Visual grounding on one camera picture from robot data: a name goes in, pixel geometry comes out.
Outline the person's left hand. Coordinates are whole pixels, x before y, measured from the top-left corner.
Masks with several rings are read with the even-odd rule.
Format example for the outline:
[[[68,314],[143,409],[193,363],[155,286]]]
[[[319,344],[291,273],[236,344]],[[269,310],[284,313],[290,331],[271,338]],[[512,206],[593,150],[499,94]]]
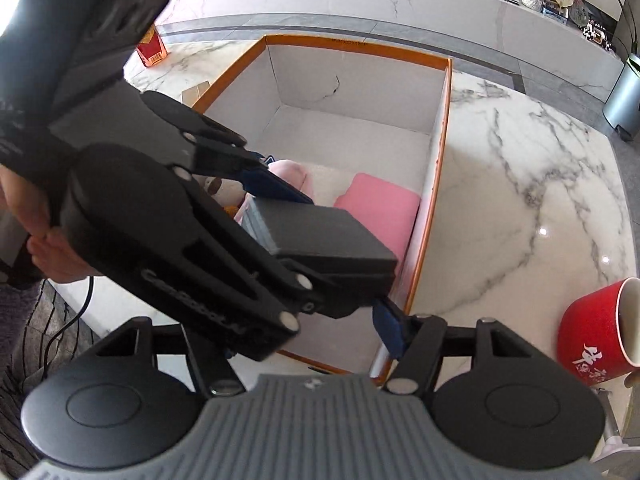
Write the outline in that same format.
[[[46,193],[6,166],[1,166],[1,207],[29,234],[30,258],[46,278],[68,284],[100,275],[74,252],[62,230],[51,226]]]

